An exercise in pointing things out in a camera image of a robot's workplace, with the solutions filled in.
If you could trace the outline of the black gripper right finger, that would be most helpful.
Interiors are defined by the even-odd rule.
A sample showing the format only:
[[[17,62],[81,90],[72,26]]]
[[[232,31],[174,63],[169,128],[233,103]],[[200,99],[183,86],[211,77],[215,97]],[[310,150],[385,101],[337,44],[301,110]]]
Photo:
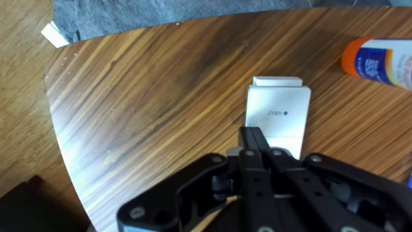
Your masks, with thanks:
[[[290,154],[274,150],[269,155],[273,181],[292,190],[301,200],[298,209],[316,232],[374,232],[379,227],[346,210],[318,177]]]

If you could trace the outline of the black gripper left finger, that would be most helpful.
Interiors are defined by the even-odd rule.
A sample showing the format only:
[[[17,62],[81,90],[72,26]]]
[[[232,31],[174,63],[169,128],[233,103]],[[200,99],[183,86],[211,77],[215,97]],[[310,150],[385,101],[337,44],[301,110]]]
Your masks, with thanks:
[[[249,232],[277,232],[280,230],[272,175],[265,161],[269,148],[259,128],[241,128],[240,170],[242,199]]]

